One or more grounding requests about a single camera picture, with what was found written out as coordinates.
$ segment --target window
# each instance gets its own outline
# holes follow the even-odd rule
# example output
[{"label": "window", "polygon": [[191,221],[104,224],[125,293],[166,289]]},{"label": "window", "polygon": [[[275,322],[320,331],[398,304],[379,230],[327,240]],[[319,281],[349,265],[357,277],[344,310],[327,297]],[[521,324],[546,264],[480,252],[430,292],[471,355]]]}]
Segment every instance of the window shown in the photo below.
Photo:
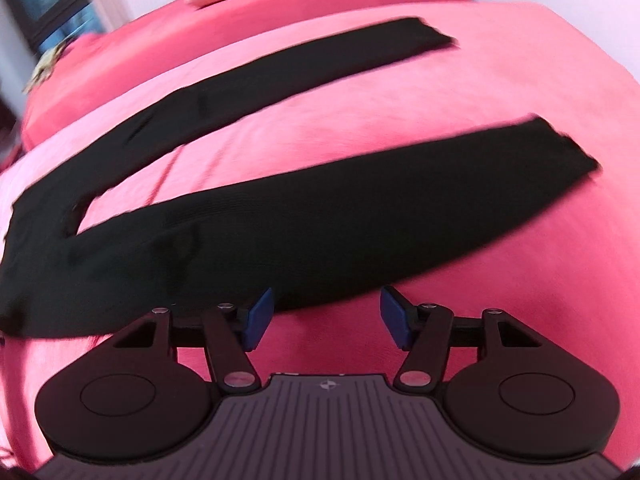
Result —
[{"label": "window", "polygon": [[7,0],[34,53],[42,54],[65,38],[103,32],[89,0]]}]

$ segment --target pink bedsheet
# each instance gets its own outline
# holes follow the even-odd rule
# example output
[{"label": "pink bedsheet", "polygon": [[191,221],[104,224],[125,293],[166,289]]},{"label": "pink bedsheet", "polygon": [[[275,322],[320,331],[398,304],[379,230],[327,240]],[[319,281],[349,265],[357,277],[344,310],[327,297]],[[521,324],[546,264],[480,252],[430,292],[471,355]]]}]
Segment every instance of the pink bedsheet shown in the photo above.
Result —
[{"label": "pink bedsheet", "polygon": [[[539,114],[604,170],[516,232],[398,287],[415,302],[439,302],[459,316],[506,309],[605,374],[622,398],[607,455],[628,465],[640,456],[640,86],[544,7],[357,10],[220,48],[98,108],[1,175],[0,234],[25,186],[174,89],[292,44],[398,16],[422,16],[459,47],[297,95],[180,147],[95,200],[82,229],[187,192]],[[27,468],[50,456],[33,415],[38,389],[99,341],[7,339],[1,418]],[[393,374],[403,354],[372,292],[276,316],[251,358],[266,379],[277,371]],[[201,352],[181,350],[179,359],[207,375]]]},{"label": "pink bedsheet", "polygon": [[23,143],[31,150],[140,83],[255,34],[345,10],[439,1],[446,0],[226,0],[198,10],[177,0],[70,46],[53,76],[29,96]]}]

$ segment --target mattress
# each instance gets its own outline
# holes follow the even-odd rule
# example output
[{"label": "mattress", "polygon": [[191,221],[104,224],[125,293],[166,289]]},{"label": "mattress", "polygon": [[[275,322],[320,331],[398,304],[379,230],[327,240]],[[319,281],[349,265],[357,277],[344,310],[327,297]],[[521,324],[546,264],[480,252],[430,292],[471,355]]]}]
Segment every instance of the mattress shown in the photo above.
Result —
[{"label": "mattress", "polygon": [[[296,95],[181,146],[97,198],[81,230],[185,193],[540,115],[602,171],[482,250],[396,285],[411,301],[444,304],[457,316],[504,309],[603,373],[622,402],[606,455],[629,465],[640,456],[640,86],[545,7],[385,6],[222,47],[90,112],[1,175],[0,232],[25,187],[173,90],[293,44],[401,16],[422,17],[458,46]],[[101,340],[6,338],[1,418],[25,468],[50,457],[33,414],[37,391]],[[272,372],[392,375],[404,354],[372,292],[277,315],[250,357],[266,380]],[[179,349],[178,360],[208,377],[201,351]],[[465,363],[467,352],[454,352],[449,374]]]},{"label": "mattress", "polygon": [[140,83],[235,41],[334,12],[437,1],[444,0],[225,0],[195,9],[176,0],[69,46],[53,76],[29,95],[25,149]]}]

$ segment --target black fabric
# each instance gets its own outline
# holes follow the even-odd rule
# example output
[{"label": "black fabric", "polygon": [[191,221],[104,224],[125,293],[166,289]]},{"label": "black fabric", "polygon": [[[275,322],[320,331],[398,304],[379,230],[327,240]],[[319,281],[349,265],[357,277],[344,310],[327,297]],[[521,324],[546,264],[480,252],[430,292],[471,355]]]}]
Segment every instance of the black fabric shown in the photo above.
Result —
[{"label": "black fabric", "polygon": [[0,265],[0,330],[109,333],[268,286],[277,310],[423,272],[522,224],[596,168],[542,119],[188,194],[76,234],[91,200],[184,142],[297,92],[451,44],[407,18],[183,88],[26,190]]}]

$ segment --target blue gripper pad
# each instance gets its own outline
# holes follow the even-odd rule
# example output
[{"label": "blue gripper pad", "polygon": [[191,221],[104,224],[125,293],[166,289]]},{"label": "blue gripper pad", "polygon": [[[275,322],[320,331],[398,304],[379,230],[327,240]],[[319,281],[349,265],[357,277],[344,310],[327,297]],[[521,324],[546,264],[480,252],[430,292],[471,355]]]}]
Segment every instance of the blue gripper pad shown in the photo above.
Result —
[{"label": "blue gripper pad", "polygon": [[249,311],[246,328],[241,337],[243,351],[251,352],[256,349],[273,319],[273,309],[273,291],[268,289]]},{"label": "blue gripper pad", "polygon": [[410,350],[413,334],[409,327],[406,310],[386,287],[380,292],[380,315],[396,346],[404,351]]}]

